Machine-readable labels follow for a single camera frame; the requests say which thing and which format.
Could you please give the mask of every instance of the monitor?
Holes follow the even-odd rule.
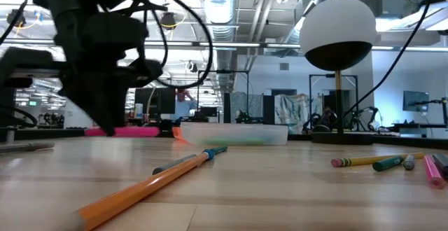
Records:
[[[205,117],[216,117],[218,116],[218,108],[216,107],[201,107],[199,109],[202,116]]]
[[[429,101],[428,92],[415,92],[404,91],[403,92],[403,110],[415,111],[415,112],[428,112],[428,105],[413,105],[415,102],[427,102]]]
[[[135,90],[136,104],[143,104],[143,113],[146,113],[149,97],[153,88],[137,88]],[[173,114],[176,111],[176,91],[171,88],[156,88],[149,105],[149,113]]]

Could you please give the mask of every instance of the white sphere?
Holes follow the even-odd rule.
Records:
[[[325,70],[343,70],[357,64],[370,52],[376,36],[375,16],[362,1],[326,0],[315,6],[306,16],[300,30],[300,45],[305,57],[316,67]],[[332,49],[331,45],[336,43],[339,44],[339,47],[344,44],[349,46],[343,50],[337,47]],[[326,57],[317,57],[317,52],[322,54],[323,50]],[[356,57],[353,55],[344,57],[348,52]],[[328,66],[329,60],[341,56],[344,60],[352,62],[331,63],[344,65],[339,68],[338,66]]]

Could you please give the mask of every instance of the pink pencil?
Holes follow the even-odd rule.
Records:
[[[428,183],[431,185],[431,187],[443,189],[447,185],[447,183],[437,170],[437,167],[435,166],[431,156],[426,155],[423,158],[423,161],[425,162],[426,178],[428,179]]]

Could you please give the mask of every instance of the clear plastic container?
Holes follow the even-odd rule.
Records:
[[[191,144],[284,145],[288,127],[230,123],[182,122],[182,137]]]

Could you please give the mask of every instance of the table surface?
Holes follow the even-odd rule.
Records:
[[[49,230],[67,214],[204,147],[173,139],[73,138],[0,155],[0,230]],[[402,146],[231,146],[97,230],[446,230],[448,190],[414,171],[333,168],[332,158],[446,153]]]

